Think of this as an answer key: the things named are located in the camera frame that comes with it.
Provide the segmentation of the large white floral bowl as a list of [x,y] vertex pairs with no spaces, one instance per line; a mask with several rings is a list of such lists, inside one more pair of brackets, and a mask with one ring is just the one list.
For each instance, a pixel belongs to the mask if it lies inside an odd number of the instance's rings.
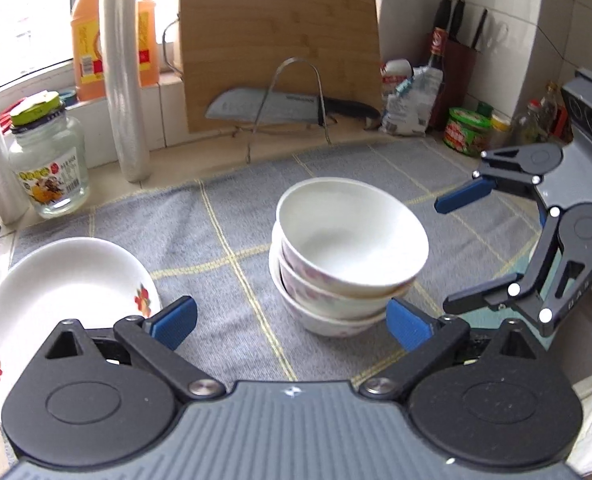
[[367,318],[363,318],[363,320],[349,321],[336,320],[335,318],[310,312],[288,295],[287,289],[282,282],[281,274],[279,274],[279,257],[274,250],[269,252],[269,272],[273,285],[279,292],[279,296],[281,296],[285,310],[310,333],[331,338],[354,337],[365,332],[377,323],[384,321],[386,317],[385,309]]

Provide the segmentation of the white fruit plate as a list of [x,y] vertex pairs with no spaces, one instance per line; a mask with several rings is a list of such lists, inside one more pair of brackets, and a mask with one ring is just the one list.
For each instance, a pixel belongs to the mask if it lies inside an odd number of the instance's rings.
[[103,328],[160,310],[151,274],[125,248],[72,237],[35,250],[0,285],[0,402],[58,322]]

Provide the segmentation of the black knife block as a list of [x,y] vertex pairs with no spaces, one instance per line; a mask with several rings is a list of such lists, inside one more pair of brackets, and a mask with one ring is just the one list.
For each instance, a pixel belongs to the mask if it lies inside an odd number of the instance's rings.
[[444,50],[443,88],[435,108],[433,130],[442,130],[448,122],[448,111],[464,104],[479,52],[457,40],[464,17],[464,0],[456,0],[448,23],[448,41]]

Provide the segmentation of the grey blue checkered towel mat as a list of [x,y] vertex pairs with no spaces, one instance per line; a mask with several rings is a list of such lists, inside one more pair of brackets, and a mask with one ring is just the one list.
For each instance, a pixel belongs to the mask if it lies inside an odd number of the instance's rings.
[[305,179],[343,177],[401,200],[422,221],[430,244],[409,297],[436,315],[451,292],[522,269],[540,232],[535,206],[501,193],[438,214],[435,198],[473,169],[470,158],[433,139],[325,146],[36,224],[17,235],[13,256],[68,237],[109,240],[144,264],[163,302],[183,295],[196,300],[196,330],[179,351],[221,382],[359,384],[401,359],[402,349],[384,324],[354,337],[325,338],[287,313],[268,266],[279,198]]

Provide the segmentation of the glass jar yellow lid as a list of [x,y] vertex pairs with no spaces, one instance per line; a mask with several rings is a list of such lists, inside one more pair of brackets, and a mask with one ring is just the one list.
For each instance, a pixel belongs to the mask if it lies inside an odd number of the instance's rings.
[[81,207],[90,192],[80,122],[67,115],[61,96],[43,90],[10,111],[13,142],[8,163],[43,219]]

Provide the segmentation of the green lidded seasoning tin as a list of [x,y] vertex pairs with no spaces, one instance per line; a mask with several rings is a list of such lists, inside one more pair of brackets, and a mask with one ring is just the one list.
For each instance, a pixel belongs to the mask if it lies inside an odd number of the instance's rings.
[[491,119],[463,107],[448,111],[443,142],[460,154],[479,157],[489,144]]

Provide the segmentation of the orange cooking oil jug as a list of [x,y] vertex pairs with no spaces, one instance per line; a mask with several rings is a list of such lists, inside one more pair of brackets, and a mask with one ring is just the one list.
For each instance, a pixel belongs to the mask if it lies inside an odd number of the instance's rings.
[[[139,0],[139,77],[142,87],[159,81],[154,0]],[[72,7],[72,65],[79,102],[104,98],[100,6],[98,0],[75,0]]]

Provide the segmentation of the tall plastic wrap roll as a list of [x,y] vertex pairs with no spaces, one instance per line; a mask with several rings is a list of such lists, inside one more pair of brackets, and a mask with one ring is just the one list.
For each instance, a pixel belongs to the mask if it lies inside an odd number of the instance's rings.
[[141,99],[136,0],[98,0],[105,94],[119,166],[129,182],[151,174]]

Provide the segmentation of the dark soy sauce bottle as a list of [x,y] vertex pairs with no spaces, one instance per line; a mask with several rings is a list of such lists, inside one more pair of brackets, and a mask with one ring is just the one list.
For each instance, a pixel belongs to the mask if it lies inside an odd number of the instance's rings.
[[429,116],[426,130],[433,128],[435,108],[443,88],[444,79],[444,50],[448,41],[448,23],[451,20],[452,0],[441,0],[433,21],[433,32],[431,33],[430,55],[427,67],[430,71],[430,91],[433,102],[429,107]]

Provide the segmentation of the dark oil glass bottle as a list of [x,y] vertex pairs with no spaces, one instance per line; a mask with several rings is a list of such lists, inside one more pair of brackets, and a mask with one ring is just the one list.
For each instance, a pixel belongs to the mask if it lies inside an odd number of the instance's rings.
[[530,100],[527,108],[512,120],[512,140],[516,145],[543,143],[547,139],[546,132],[540,124],[541,104]]

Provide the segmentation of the white plastic food bag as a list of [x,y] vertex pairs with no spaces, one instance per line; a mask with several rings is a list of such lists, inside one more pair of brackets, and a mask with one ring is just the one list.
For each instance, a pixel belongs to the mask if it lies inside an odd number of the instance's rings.
[[405,58],[381,67],[384,113],[379,130],[390,136],[423,136],[442,84],[440,68],[412,67]]

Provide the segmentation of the bamboo cutting board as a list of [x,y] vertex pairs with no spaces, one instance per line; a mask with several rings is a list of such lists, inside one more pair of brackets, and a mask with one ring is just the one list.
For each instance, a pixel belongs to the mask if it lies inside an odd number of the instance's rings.
[[223,127],[207,107],[237,87],[381,106],[376,0],[180,0],[179,18],[189,132]]

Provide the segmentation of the yellow lid spice jar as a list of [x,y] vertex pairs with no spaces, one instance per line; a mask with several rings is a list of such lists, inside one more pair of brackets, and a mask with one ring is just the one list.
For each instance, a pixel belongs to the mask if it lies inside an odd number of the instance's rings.
[[497,150],[509,144],[512,135],[512,123],[510,118],[494,110],[491,114],[491,129],[489,133],[488,148]]

